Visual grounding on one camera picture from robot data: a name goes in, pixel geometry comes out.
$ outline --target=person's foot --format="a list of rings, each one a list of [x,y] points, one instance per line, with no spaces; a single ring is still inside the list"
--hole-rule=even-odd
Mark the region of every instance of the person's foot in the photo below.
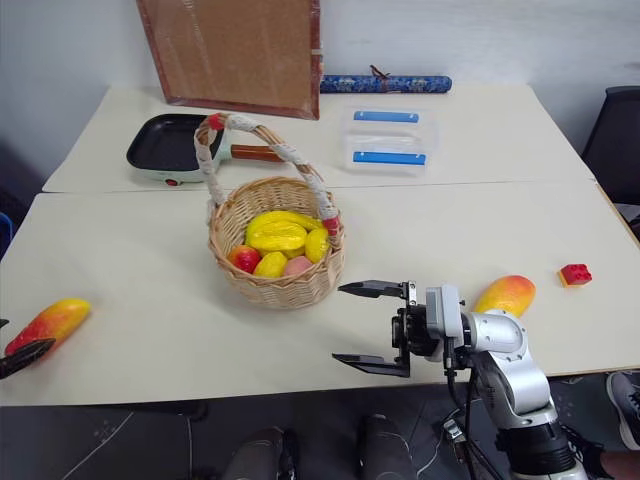
[[[569,449],[573,452],[573,456],[582,464],[589,478],[612,478],[600,463],[600,454],[604,451],[602,444],[587,440],[568,425],[560,424],[560,428],[567,436]]]
[[[620,436],[629,450],[640,450],[640,392],[624,373],[607,377],[607,393],[620,418]]]

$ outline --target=pink fruit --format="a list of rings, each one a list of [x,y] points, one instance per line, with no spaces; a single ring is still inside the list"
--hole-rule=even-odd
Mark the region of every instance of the pink fruit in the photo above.
[[[240,270],[244,270],[247,273],[253,273],[256,269],[256,265],[260,263],[261,257],[255,248],[251,248],[246,245],[238,245],[229,252],[227,259]]]
[[[298,273],[304,272],[307,268],[313,266],[313,263],[305,257],[304,255],[300,257],[292,258],[287,262],[286,267],[284,267],[284,276],[287,275],[297,275]]]

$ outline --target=black chair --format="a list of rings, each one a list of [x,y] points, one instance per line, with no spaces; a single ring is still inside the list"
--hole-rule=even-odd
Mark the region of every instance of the black chair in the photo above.
[[[606,93],[582,159],[613,203],[640,205],[640,86]]]

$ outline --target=red lego brick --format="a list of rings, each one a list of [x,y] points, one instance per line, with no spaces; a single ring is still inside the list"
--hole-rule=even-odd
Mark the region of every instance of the red lego brick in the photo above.
[[[591,274],[583,263],[569,264],[558,272],[565,287],[579,287],[591,281]]]

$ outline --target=basket handle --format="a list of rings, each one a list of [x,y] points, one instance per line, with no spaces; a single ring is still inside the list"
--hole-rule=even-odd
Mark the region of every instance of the basket handle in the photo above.
[[[213,158],[211,156],[211,150],[209,149],[211,144],[215,142],[216,137],[223,134],[225,128],[253,133],[266,142],[269,148],[283,161],[293,164],[316,197],[320,220],[322,220],[323,225],[329,231],[329,235],[334,237],[338,234],[340,231],[339,212],[333,203],[331,203],[320,174],[309,162],[302,159],[295,148],[285,143],[277,134],[254,119],[239,114],[216,113],[210,115],[202,121],[193,136],[198,165],[205,177],[207,188],[211,194],[208,208],[209,220],[211,219],[213,210],[222,205],[226,198],[224,190],[216,178]]]

